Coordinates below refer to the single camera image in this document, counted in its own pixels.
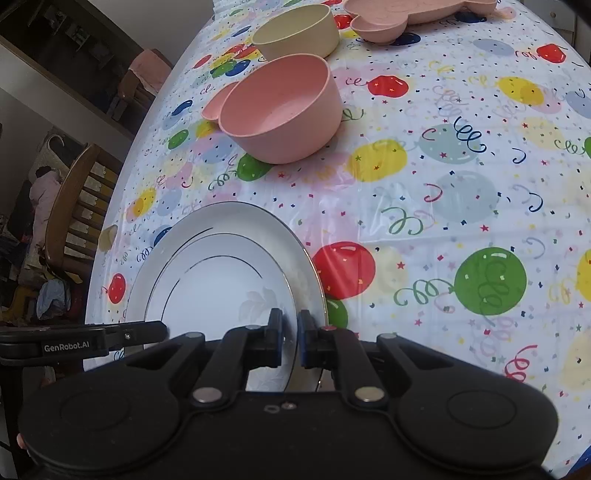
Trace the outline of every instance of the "pink bowl handle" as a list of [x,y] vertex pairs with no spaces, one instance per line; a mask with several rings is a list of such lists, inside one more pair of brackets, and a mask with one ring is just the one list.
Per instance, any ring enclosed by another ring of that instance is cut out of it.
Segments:
[[205,120],[209,120],[210,122],[217,122],[220,118],[220,112],[222,111],[222,107],[226,98],[232,93],[232,90],[238,85],[240,82],[233,82],[226,85],[223,89],[221,89],[218,93],[216,93],[213,98],[207,103],[203,112],[201,112],[201,116]]

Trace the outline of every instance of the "pink plate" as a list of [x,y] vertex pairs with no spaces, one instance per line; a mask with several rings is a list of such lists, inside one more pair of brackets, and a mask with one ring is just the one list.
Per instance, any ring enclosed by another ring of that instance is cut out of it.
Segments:
[[489,15],[496,0],[346,0],[345,10],[355,18],[351,28],[364,40],[388,44],[407,25],[432,22],[467,7],[478,15]]

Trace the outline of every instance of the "pink clothing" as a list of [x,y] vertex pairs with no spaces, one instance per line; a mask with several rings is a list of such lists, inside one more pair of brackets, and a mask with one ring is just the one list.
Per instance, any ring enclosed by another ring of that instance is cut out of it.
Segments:
[[47,221],[51,213],[51,208],[58,192],[60,191],[60,175],[55,170],[51,170],[42,177],[38,178],[29,192],[29,198],[35,208],[35,221],[33,222],[33,242],[35,247],[45,245],[45,230]]
[[158,95],[168,75],[172,72],[172,69],[152,50],[144,50],[140,53],[131,62],[129,69],[139,78],[144,88],[154,96]]

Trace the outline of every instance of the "green balloon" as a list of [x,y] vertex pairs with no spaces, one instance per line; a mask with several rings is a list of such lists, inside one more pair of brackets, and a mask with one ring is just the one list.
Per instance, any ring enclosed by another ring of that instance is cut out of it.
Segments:
[[180,132],[174,134],[170,140],[168,140],[169,149],[172,150],[173,148],[177,148],[187,139],[188,136],[189,130],[181,130]]
[[500,315],[523,298],[527,276],[519,258],[500,248],[483,248],[457,269],[453,289],[457,299],[479,315]]
[[329,313],[329,323],[339,328],[347,328],[349,314],[342,301],[326,299],[326,310]]
[[272,167],[273,165],[257,160],[247,153],[239,160],[236,175],[244,181],[258,180],[272,169]]
[[229,72],[236,66],[236,60],[227,60],[222,63],[219,67],[214,68],[210,73],[213,78],[221,77],[224,73]]

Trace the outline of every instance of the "person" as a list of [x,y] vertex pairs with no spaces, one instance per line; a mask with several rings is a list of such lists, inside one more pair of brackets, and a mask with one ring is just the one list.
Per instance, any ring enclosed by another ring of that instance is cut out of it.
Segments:
[[35,172],[37,180],[31,187],[29,198],[35,210],[33,221],[33,241],[31,246],[35,249],[45,245],[45,231],[51,213],[51,208],[58,192],[60,191],[60,175],[49,166],[40,167]]

